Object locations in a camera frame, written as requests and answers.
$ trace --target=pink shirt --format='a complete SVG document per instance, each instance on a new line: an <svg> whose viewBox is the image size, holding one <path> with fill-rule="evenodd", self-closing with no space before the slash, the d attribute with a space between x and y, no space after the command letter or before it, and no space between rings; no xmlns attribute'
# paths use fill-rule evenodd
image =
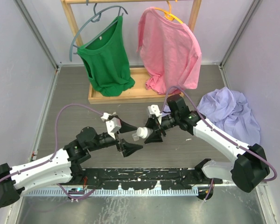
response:
<svg viewBox="0 0 280 224"><path fill-rule="evenodd" d="M151 76L146 89L165 94L172 85L197 88L201 50L186 24L169 21L154 7L147 8L138 24L138 50L140 48L140 56Z"/></svg>

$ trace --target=metal table surface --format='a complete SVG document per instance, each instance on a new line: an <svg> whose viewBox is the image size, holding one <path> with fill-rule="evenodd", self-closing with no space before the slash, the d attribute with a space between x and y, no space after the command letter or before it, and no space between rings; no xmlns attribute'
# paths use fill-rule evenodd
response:
<svg viewBox="0 0 280 224"><path fill-rule="evenodd" d="M195 196L90 197L78 203L71 203L69 199L61 196L27 196L23 199L16 223L265 224L266 222L255 190L247 194L237 187L217 185L213 197L206 203Z"/></svg>

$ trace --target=green shirt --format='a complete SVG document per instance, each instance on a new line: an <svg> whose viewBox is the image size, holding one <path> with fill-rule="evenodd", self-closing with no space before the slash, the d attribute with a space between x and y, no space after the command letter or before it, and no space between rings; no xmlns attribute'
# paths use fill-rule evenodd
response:
<svg viewBox="0 0 280 224"><path fill-rule="evenodd" d="M119 96L135 84L122 40L122 16L116 19L117 22L89 46L85 44L77 50L92 87L105 97Z"/></svg>

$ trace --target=white bracket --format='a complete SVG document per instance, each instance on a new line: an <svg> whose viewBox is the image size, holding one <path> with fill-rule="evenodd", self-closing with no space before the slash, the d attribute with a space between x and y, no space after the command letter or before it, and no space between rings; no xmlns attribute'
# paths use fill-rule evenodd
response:
<svg viewBox="0 0 280 224"><path fill-rule="evenodd" d="M112 138L115 139L115 133L121 129L121 123L118 118L112 118L109 121L106 121L107 132Z"/></svg>
<svg viewBox="0 0 280 224"><path fill-rule="evenodd" d="M218 178L227 181L233 181L231 177L231 170L233 164L231 162L216 162L214 160L208 161L202 167L202 171L207 178Z"/></svg>
<svg viewBox="0 0 280 224"><path fill-rule="evenodd" d="M150 118L154 114L158 118L159 123L160 124L162 123L162 113L161 113L158 105L148 106L147 107L147 114Z"/></svg>
<svg viewBox="0 0 280 224"><path fill-rule="evenodd" d="M111 116L111 114L104 112L103 116L101 117L102 121L107 121L109 120L109 116Z"/></svg>

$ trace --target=gray hanger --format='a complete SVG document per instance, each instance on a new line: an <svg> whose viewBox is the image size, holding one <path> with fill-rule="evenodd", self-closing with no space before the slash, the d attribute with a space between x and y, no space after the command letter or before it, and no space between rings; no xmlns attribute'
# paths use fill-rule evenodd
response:
<svg viewBox="0 0 280 224"><path fill-rule="evenodd" d="M119 10L118 10L118 16L120 15L120 11L121 9L124 10L124 12L126 14L127 11L125 8L123 8L122 6L109 6L107 8L104 8L102 9L101 11L99 11L98 13L95 12L95 7L97 6L97 3L94 5L93 7L93 12L94 12L94 16L92 16L86 23L84 23L84 25L79 29L79 31L77 32L77 34L75 35L73 41L71 42L70 44L70 61L72 61L72 52L73 52L73 47L75 48L79 48L77 45L75 45L75 41L76 39L78 38L78 36L80 35L81 31L86 27L86 25L90 22L97 22L100 20L100 17L102 15L102 13L110 8L115 8L115 7L119 7ZM107 28L105 28L102 32L100 32L95 38L92 39L92 41L90 41L85 47L87 47L89 44L91 44L94 40L96 40L97 38L99 38L106 30L108 30L112 25L114 25L115 23L117 22L117 20L115 20L113 23L111 23Z"/></svg>

